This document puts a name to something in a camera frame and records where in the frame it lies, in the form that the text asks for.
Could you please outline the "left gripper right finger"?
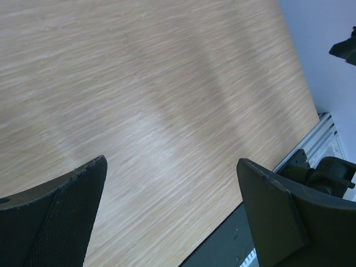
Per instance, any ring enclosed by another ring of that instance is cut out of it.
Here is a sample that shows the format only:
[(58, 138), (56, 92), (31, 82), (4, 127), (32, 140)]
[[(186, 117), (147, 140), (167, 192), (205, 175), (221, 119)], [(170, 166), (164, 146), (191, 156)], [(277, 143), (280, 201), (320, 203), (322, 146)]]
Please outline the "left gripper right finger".
[(355, 266), (355, 203), (249, 159), (236, 172), (260, 266)]

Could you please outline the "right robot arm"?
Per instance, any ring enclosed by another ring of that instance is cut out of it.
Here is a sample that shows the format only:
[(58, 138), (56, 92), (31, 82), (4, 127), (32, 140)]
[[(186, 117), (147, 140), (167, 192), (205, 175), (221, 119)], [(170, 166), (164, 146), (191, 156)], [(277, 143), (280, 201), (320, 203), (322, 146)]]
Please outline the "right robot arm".
[(306, 153), (299, 149), (279, 170), (278, 174), (304, 186), (342, 198), (348, 189), (354, 189), (352, 178), (355, 164), (337, 157), (322, 158), (315, 168), (307, 162)]

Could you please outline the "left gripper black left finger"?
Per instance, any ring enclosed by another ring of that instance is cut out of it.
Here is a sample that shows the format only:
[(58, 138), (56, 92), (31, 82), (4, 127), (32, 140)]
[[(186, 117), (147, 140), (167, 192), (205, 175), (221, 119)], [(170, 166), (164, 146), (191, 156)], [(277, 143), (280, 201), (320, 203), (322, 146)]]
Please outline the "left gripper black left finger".
[(82, 266), (106, 175), (101, 155), (1, 198), (1, 266)]

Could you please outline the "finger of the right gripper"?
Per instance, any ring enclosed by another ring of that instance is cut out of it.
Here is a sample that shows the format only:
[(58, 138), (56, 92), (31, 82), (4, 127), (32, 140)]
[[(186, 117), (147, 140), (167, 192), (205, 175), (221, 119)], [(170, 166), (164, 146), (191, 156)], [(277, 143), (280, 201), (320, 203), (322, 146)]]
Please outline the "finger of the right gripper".
[(346, 63), (355, 66), (355, 45), (355, 26), (353, 26), (350, 37), (345, 41), (334, 44), (329, 50), (329, 54), (342, 58)]

